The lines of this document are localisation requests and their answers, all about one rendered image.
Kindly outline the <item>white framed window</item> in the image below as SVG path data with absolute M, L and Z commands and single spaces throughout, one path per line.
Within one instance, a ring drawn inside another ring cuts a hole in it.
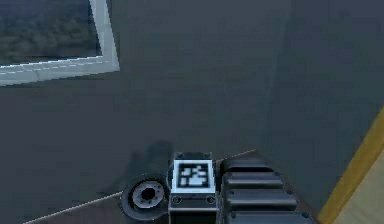
M 110 0 L 0 0 L 0 87 L 120 69 Z

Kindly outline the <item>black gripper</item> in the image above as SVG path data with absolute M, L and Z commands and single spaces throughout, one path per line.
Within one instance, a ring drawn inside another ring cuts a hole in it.
M 166 176 L 146 173 L 124 188 L 119 207 L 126 222 L 167 222 L 168 200 Z

